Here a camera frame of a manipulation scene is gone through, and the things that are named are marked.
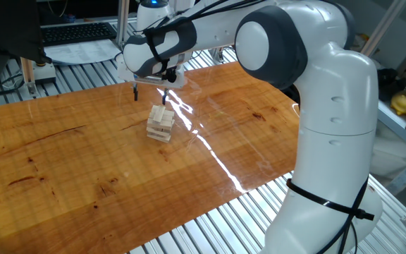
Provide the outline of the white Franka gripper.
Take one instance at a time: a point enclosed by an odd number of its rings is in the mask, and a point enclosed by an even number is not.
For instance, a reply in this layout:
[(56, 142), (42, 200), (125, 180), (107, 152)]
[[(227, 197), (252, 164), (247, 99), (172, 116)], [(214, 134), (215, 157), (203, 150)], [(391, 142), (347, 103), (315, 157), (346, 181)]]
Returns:
[(148, 85), (158, 85), (165, 87), (162, 95), (161, 103), (166, 105), (169, 88), (182, 88), (185, 85), (184, 68), (181, 65), (166, 69), (164, 72), (146, 77), (139, 77), (128, 69), (124, 62), (122, 53), (116, 55), (116, 63), (118, 64), (118, 77), (126, 82), (133, 83), (134, 101), (138, 101), (137, 83)]

